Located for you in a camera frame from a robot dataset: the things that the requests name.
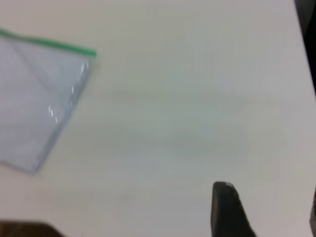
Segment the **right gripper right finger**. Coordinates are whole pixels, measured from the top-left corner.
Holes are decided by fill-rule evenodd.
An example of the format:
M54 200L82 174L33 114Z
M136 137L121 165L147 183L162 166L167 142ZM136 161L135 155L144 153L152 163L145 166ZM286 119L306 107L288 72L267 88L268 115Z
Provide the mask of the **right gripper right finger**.
M229 182L214 182L210 215L213 237L255 237L239 194Z

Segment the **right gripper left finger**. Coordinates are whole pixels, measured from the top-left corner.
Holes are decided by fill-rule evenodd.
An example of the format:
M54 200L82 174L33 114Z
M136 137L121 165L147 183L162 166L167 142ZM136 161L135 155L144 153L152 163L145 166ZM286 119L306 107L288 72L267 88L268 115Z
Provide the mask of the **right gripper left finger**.
M1 221L1 237L64 237L51 225L39 222Z

